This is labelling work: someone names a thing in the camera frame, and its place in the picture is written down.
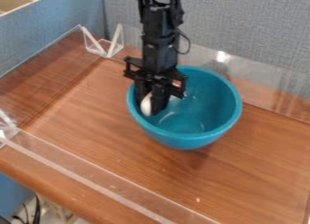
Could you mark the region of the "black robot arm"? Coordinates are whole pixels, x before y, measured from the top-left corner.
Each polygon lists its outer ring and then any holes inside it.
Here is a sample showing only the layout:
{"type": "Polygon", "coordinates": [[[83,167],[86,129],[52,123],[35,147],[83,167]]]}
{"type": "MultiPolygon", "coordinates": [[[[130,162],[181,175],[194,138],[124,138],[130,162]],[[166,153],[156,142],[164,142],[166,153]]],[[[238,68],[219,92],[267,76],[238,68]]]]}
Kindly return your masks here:
{"type": "Polygon", "coordinates": [[[123,75],[135,81],[135,102],[144,115],[162,112],[172,96],[185,97],[187,76],[176,69],[179,30],[185,11],[181,0],[136,0],[143,25],[142,58],[127,56],[123,75]]]}

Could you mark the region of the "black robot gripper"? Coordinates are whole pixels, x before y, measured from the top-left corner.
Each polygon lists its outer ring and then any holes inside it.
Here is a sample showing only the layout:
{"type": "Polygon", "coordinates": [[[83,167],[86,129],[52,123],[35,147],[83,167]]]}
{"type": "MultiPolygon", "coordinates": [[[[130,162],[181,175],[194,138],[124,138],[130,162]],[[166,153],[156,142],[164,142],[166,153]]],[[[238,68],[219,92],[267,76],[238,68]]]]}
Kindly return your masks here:
{"type": "Polygon", "coordinates": [[[123,75],[135,81],[135,100],[143,108],[151,107],[151,114],[162,112],[170,101],[170,90],[164,86],[172,81],[183,83],[187,77],[176,70],[179,35],[166,37],[142,35],[143,53],[140,58],[127,56],[123,75]]]}

